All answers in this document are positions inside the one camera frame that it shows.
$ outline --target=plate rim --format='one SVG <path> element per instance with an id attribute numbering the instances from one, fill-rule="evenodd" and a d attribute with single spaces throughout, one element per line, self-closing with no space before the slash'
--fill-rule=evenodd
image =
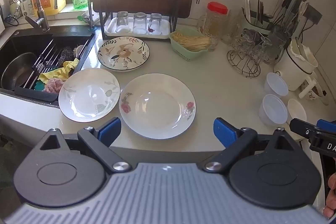
<path id="1" fill-rule="evenodd" d="M 147 59 L 144 61 L 144 63 L 146 63 L 147 60 L 149 59 L 149 56 L 151 55 L 151 49 L 149 48 L 149 46 L 148 46 L 148 44 L 146 43 L 146 41 L 143 41 L 143 40 L 141 40 L 141 39 L 139 39 L 139 40 L 142 41 L 142 42 L 144 42 L 144 43 L 147 45 L 147 47 L 148 47 L 149 54 L 148 54 Z M 100 51 L 100 48 L 103 47 L 103 45 L 104 45 L 106 42 L 104 42 L 104 43 L 99 47 L 98 51 Z M 114 71 L 127 71 L 127 70 L 133 70 L 133 69 L 140 68 L 140 67 L 144 64 L 144 63 L 142 63 L 141 65 L 139 65 L 139 66 L 137 66 L 137 67 L 135 67 L 135 68 L 131 68 L 131 69 L 112 69 L 112 68 L 110 68 L 110 67 L 105 66 L 105 65 L 100 61 L 98 52 L 97 52 L 97 59 L 98 59 L 99 63 L 102 64 L 105 68 L 108 68 L 108 69 L 110 69 L 110 70 L 114 70 Z"/>
<path id="2" fill-rule="evenodd" d="M 85 70 L 97 70 L 97 69 L 98 69 L 98 70 L 102 70 L 102 71 L 106 71 L 106 72 L 110 73 L 109 71 L 104 70 L 104 69 L 101 69 L 101 68 L 87 68 L 87 69 L 84 69 L 84 70 L 80 70 L 80 71 L 76 72 L 76 73 L 73 74 L 73 75 L 76 75 L 77 73 L 80 73 L 81 71 L 85 71 Z M 109 114 L 109 113 L 116 107 L 116 105 L 117 105 L 117 103 L 118 103 L 118 101 L 119 101 L 119 99 L 120 99 L 120 95 L 121 95 L 121 91 L 120 91 L 120 90 L 121 90 L 121 89 L 120 89 L 120 83 L 119 83 L 118 79 L 115 77 L 115 75 L 113 75 L 113 77 L 117 80 L 117 83 L 118 83 L 118 85 L 119 85 L 119 97 L 118 97 L 118 99 L 115 101 L 115 102 L 116 102 L 115 105 L 112 107 L 112 109 L 111 109 L 109 112 L 107 112 L 106 114 L 104 114 L 103 116 L 101 116 L 101 117 L 99 117 L 99 118 L 97 118 L 97 119 L 93 119 L 93 120 L 89 120 L 89 121 L 75 121 L 75 120 L 69 118 L 67 115 L 65 115 L 65 113 L 63 112 L 63 110 L 62 110 L 62 108 L 61 108 L 61 106 L 60 106 L 60 104 L 59 104 L 59 101 L 58 101 L 58 106 L 59 106 L 59 109 L 61 110 L 62 114 L 63 114 L 66 118 L 68 118 L 69 120 L 74 121 L 74 122 L 94 122 L 94 121 L 97 121 L 97 120 L 99 120 L 99 119 L 105 117 L 107 114 Z M 63 88 L 64 84 L 62 85 L 61 90 L 59 91 L 59 94 L 60 94 L 61 91 L 64 89 L 64 88 Z"/>
<path id="3" fill-rule="evenodd" d="M 144 135 L 138 133 L 137 131 L 135 131 L 133 128 L 131 128 L 131 127 L 127 124 L 127 122 L 126 122 L 125 119 L 124 119 L 123 112 L 121 111 L 121 110 L 122 110 L 122 109 L 121 109 L 121 100 L 119 100 L 119 111 L 120 111 L 121 117 L 123 118 L 124 123 L 125 123 L 125 124 L 126 124 L 126 125 L 133 131 L 133 132 L 135 132 L 135 133 L 138 134 L 139 136 L 142 136 L 142 137 L 144 137 L 144 138 L 146 138 L 146 139 L 150 139 L 150 140 L 159 140 L 159 141 L 160 141 L 160 140 L 169 140 L 169 139 L 172 139 L 172 138 L 176 138 L 177 136 L 181 135 L 182 133 L 184 133 L 185 131 L 187 131 L 187 130 L 189 129 L 189 127 L 191 126 L 191 124 L 193 123 L 193 121 L 194 121 L 194 119 L 195 119 L 195 117 L 196 117 L 196 110 L 197 110 L 197 107 L 196 107 L 196 99 L 195 99 L 195 96 L 194 96 L 193 92 L 190 90 L 190 88 L 188 88 L 188 86 L 187 86 L 185 83 L 183 83 L 180 79 L 178 79 L 178 78 L 176 78 L 176 77 L 174 77 L 174 76 L 165 74 L 165 73 L 156 73 L 156 72 L 154 72 L 154 73 L 146 73 L 146 74 L 144 74 L 144 75 L 139 75 L 139 76 L 137 76 L 136 78 L 133 78 L 132 80 L 130 80 L 130 81 L 127 83 L 127 85 L 128 85 L 129 83 L 131 83 L 133 80 L 135 80 L 135 79 L 137 79 L 137 78 L 139 78 L 139 77 L 145 76 L 145 75 L 165 75 L 165 76 L 170 76 L 170 77 L 172 77 L 172 78 L 174 78 L 174 79 L 180 81 L 183 85 L 186 86 L 186 88 L 190 91 L 192 97 L 194 98 L 194 104 L 195 104 L 195 105 L 194 105 L 194 106 L 195 106 L 195 111 L 194 111 L 195 114 L 194 114 L 194 116 L 192 117 L 192 119 L 189 119 L 189 120 L 191 120 L 191 121 L 190 121 L 190 124 L 188 125 L 188 127 L 187 127 L 184 131 L 182 131 L 181 133 L 179 133 L 179 134 L 177 134 L 177 135 L 175 135 L 175 136 L 173 136 L 173 137 L 164 138 L 164 139 L 155 139 L 155 138 L 150 138 L 150 137 L 147 137 L 147 136 L 144 136 Z"/>

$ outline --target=plate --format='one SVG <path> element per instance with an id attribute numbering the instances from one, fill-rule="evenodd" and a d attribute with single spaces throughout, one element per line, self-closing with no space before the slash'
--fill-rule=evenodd
<path id="1" fill-rule="evenodd" d="M 107 115 L 117 104 L 120 85 L 104 69 L 90 68 L 72 75 L 62 86 L 58 104 L 75 122 L 92 122 Z"/>
<path id="2" fill-rule="evenodd" d="M 127 84 L 119 109 L 125 123 L 150 139 L 173 138 L 195 118 L 195 98 L 180 80 L 160 73 L 141 75 Z"/>
<path id="3" fill-rule="evenodd" d="M 135 37 L 117 37 L 98 50 L 98 60 L 112 70 L 126 71 L 143 65 L 150 55 L 148 45 Z"/>

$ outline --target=finger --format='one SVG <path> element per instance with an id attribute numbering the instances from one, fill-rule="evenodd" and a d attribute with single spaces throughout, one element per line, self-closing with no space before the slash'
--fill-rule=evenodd
<path id="1" fill-rule="evenodd" d="M 330 208 L 335 210 L 336 209 L 336 195 L 334 190 L 330 190 L 329 194 L 327 196 L 327 200 L 325 201 L 325 204 Z"/>
<path id="2" fill-rule="evenodd" d="M 336 188 L 336 173 L 332 174 L 328 180 L 328 186 L 330 189 L 334 190 Z"/>
<path id="3" fill-rule="evenodd" d="M 334 215 L 334 210 L 326 206 L 323 210 L 323 215 L 327 218 L 331 218 Z"/>

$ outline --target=pink cloth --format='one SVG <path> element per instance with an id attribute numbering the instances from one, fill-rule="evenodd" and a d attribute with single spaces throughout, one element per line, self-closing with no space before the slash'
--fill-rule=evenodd
<path id="1" fill-rule="evenodd" d="M 46 83 L 43 91 L 58 94 L 62 86 L 63 86 L 63 81 L 61 79 L 51 78 Z"/>

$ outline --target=countertop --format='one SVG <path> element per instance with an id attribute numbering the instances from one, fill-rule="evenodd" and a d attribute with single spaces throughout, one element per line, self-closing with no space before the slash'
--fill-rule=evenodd
<path id="1" fill-rule="evenodd" d="M 51 22 L 50 25 L 80 25 L 69 21 Z M 29 25 L 21 25 L 20 28 L 28 28 Z M 4 31 L 0 37 L 0 47 L 8 37 L 17 29 L 12 27 Z M 222 117 L 237 128 L 250 127 L 260 134 L 272 134 L 275 127 L 266 126 L 258 116 L 260 103 L 265 95 L 263 85 L 266 74 L 272 68 L 266 64 L 261 66 L 261 74 L 256 78 L 246 78 L 236 72 L 228 63 L 226 53 L 228 47 L 219 43 L 214 52 L 208 52 L 193 61 L 185 61 L 173 52 L 170 43 L 161 41 L 146 41 L 151 54 L 148 61 L 130 72 L 112 72 L 118 79 L 121 89 L 133 78 L 146 73 L 164 73 L 171 75 L 186 84 L 193 93 L 197 105 L 196 117 L 192 125 L 181 135 L 169 140 L 150 140 L 134 133 L 123 122 L 118 104 L 104 118 L 92 123 L 78 123 L 66 118 L 60 109 L 48 107 L 24 100 L 16 99 L 8 95 L 0 94 L 0 119 L 1 116 L 29 126 L 36 131 L 46 132 L 50 128 L 60 128 L 64 134 L 76 133 L 85 126 L 99 126 L 111 119 L 120 117 L 122 131 L 115 140 L 113 146 L 153 151 L 173 152 L 199 152 L 220 151 L 224 147 L 213 133 L 213 121 L 216 117 Z M 92 47 L 82 69 L 100 68 L 97 59 L 97 51 L 103 44 L 101 38 Z M 336 105 L 334 101 L 325 106 L 320 100 L 308 101 L 298 98 L 298 92 L 289 92 L 282 98 L 285 105 L 290 98 L 300 101 L 307 113 L 307 120 L 316 124 L 317 120 L 336 120 Z M 302 137 L 292 133 L 287 124 L 283 125 L 287 132 L 295 140 Z M 32 142 L 39 139 L 23 132 L 23 138 L 30 138 Z"/>

